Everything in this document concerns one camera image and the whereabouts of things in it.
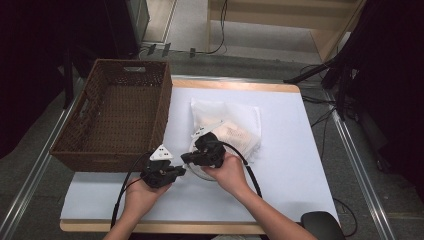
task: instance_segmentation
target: plastic bag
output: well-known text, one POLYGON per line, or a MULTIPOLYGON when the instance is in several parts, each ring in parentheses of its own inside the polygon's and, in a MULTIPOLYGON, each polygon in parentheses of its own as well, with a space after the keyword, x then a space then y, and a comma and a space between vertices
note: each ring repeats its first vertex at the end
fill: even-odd
MULTIPOLYGON (((212 102, 191 99, 191 110, 194 120, 194 131, 201 126, 220 122, 224 123, 215 128, 214 133, 220 141, 235 147, 243 157, 249 159, 261 142, 261 121, 258 107, 226 102, 212 102)), ((226 150, 236 155, 230 148, 226 150)))

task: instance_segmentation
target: black cable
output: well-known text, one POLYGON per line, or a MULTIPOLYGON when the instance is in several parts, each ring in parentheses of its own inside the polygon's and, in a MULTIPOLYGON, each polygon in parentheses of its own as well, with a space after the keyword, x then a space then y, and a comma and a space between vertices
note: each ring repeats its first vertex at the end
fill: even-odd
POLYGON ((131 173, 133 172, 133 170, 134 170, 134 168, 135 168, 135 166, 137 166, 137 164, 138 164, 138 162, 140 162, 140 160, 145 156, 145 155, 147 155, 147 154, 152 154, 152 152, 145 152, 145 153, 143 153, 140 157, 138 157, 137 158, 137 160, 135 160, 134 161, 134 163, 133 163, 133 165, 131 166, 131 168, 128 170, 128 173, 127 173, 127 176, 125 177, 125 180, 124 180, 124 182, 123 182, 123 184, 122 184, 122 187, 121 187, 121 191, 119 192, 119 196, 118 196, 118 200, 116 201, 116 203, 115 203, 115 207, 114 207, 114 209, 113 209, 113 213, 112 213, 112 220, 111 220, 111 223, 110 223, 110 228, 112 229, 112 227, 113 226, 115 226, 115 223, 116 223, 116 217, 117 217, 117 215, 118 215, 118 210, 119 210, 119 203, 121 202, 121 198, 122 198, 122 195, 124 194, 124 192, 125 192, 125 190, 127 189, 127 187, 126 187, 126 185, 127 185, 127 182, 128 182, 128 179, 130 178, 130 175, 131 175, 131 173))
POLYGON ((314 104, 325 103, 325 104, 330 104, 330 105, 333 105, 333 106, 336 105, 336 101, 324 100, 324 99, 309 97, 309 96, 305 96, 305 95, 302 95, 302 100, 305 101, 305 102, 314 103, 314 104))
POLYGON ((301 69, 299 70, 299 75, 302 75, 303 70, 305 70, 305 69, 307 69, 307 68, 310 68, 310 67, 318 67, 318 66, 319 66, 319 64, 311 64, 311 65, 304 66, 303 68, 301 68, 301 69))
POLYGON ((145 177, 147 177, 147 174, 146 174, 145 176, 143 176, 143 177, 141 177, 141 178, 139 178, 139 179, 135 180, 134 182, 132 182, 132 183, 128 184, 128 185, 125 187, 124 192, 125 192, 125 191, 127 191, 127 189, 128 189, 131 185, 133 185, 134 183, 136 183, 136 182, 138 182, 138 181, 140 181, 140 180, 144 179, 145 177))
POLYGON ((324 113, 322 116, 320 116, 313 124, 311 124, 311 128, 313 128, 315 125, 317 125, 318 123, 325 121, 332 112, 334 112, 336 110, 336 107, 333 107, 332 109, 330 109, 329 111, 327 111, 326 113, 324 113))
POLYGON ((222 34, 222 40, 221 40, 221 44, 218 46, 217 49, 210 51, 210 52, 188 52, 188 51, 181 51, 181 50, 168 50, 168 52, 171 53, 195 53, 195 54, 205 54, 205 55, 210 55, 210 54, 214 54, 216 52, 219 51, 219 49, 221 49, 221 47, 224 45, 225 47, 225 52, 227 52, 227 46, 225 46, 224 42, 225 42, 225 34, 224 34, 224 25, 225 25, 225 18, 227 16, 227 8, 228 8, 228 0, 224 1, 224 4, 222 5, 221 8, 221 34, 222 34))
POLYGON ((328 123, 328 119, 330 119, 330 115, 327 116, 327 118, 325 119, 325 123, 324 123, 324 133, 322 134, 322 148, 321 148, 321 161, 324 157, 324 149, 325 149, 325 132, 327 130, 327 123, 328 123))
POLYGON ((337 198, 333 198, 333 200, 336 201, 336 202, 338 202, 338 203, 340 203, 341 205, 343 205, 343 207, 347 208, 347 210, 349 210, 349 212, 352 214, 353 220, 355 221, 355 229, 353 229, 353 231, 351 233, 349 233, 349 234, 343 233, 343 235, 345 237, 351 237, 351 236, 353 236, 358 231, 358 220, 356 219, 355 214, 353 213, 352 209, 350 209, 349 206, 347 206, 346 203, 340 201, 337 198))
POLYGON ((253 185, 255 186, 255 189, 256 189, 256 193, 258 194, 259 197, 262 198, 261 189, 259 187, 258 181, 256 180, 255 174, 253 174, 253 171, 252 171, 252 169, 249 166, 249 162, 246 161, 246 159, 243 157, 243 155, 235 147, 233 147, 231 144, 228 144, 226 142, 217 140, 217 141, 208 141, 208 143, 219 143, 219 144, 222 144, 224 146, 227 146, 227 147, 231 148, 234 152, 237 153, 237 155, 243 161, 243 164, 246 167, 247 172, 249 173, 250 179, 252 179, 253 185))

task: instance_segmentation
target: right hand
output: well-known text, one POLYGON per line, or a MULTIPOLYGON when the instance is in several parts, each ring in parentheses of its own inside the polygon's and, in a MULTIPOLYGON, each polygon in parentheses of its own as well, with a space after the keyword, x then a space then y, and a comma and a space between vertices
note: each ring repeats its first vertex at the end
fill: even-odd
POLYGON ((244 175, 240 158, 226 152, 220 168, 202 167, 202 170, 213 177, 218 184, 233 196, 242 191, 250 190, 244 175))

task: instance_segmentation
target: wicker basket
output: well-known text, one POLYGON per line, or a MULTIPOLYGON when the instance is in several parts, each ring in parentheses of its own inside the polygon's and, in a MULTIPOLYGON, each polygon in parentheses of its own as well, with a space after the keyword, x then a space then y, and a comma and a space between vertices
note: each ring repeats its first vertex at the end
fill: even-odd
POLYGON ((172 81, 167 62, 95 62, 50 149, 73 171, 127 172, 162 144, 172 81))

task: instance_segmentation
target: white table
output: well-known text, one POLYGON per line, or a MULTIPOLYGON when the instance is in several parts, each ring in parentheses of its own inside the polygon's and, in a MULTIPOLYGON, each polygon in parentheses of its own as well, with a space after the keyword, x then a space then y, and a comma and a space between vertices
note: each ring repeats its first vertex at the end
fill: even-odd
MULTIPOLYGON (((327 211, 338 219, 299 89, 294 85, 219 80, 174 77, 164 136, 164 145, 176 156, 172 164, 182 164, 179 156, 187 152, 191 142, 192 97, 257 106, 262 140, 251 168, 263 198, 294 221, 311 211, 327 211)), ((75 173, 63 206, 61 228, 108 231, 124 177, 125 173, 75 173)), ((262 234, 263 230, 216 182, 187 171, 140 220, 135 232, 262 234)))

